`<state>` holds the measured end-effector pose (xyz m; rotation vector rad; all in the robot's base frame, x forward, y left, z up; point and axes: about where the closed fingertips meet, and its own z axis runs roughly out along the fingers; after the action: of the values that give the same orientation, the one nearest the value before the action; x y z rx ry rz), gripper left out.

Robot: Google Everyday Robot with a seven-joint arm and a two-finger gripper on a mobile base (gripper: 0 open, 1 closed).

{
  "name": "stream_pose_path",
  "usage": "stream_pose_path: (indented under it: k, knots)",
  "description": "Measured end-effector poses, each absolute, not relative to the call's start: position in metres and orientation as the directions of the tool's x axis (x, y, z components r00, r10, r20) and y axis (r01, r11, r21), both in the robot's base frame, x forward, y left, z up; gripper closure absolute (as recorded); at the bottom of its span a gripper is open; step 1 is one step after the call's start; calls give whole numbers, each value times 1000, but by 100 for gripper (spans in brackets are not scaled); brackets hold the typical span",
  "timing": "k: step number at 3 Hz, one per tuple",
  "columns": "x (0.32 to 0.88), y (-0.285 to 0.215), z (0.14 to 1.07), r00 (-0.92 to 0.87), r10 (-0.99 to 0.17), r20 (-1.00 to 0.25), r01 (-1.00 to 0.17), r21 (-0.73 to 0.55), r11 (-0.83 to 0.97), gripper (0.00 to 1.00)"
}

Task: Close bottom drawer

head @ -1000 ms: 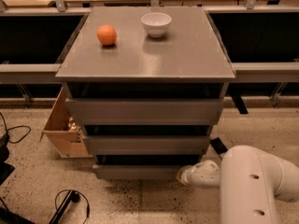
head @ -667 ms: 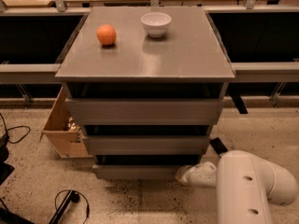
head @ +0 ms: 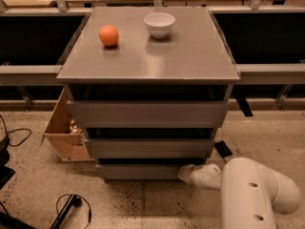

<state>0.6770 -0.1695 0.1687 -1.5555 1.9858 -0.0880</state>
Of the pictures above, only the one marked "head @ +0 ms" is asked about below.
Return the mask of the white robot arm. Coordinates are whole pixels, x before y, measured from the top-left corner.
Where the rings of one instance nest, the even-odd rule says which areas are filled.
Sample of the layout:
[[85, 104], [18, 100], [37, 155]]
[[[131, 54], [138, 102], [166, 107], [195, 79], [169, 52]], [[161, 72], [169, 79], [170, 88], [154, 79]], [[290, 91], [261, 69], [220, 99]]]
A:
[[296, 183], [246, 157], [215, 164], [185, 165], [177, 177], [220, 193], [222, 229], [277, 229], [275, 214], [290, 215], [300, 206]]

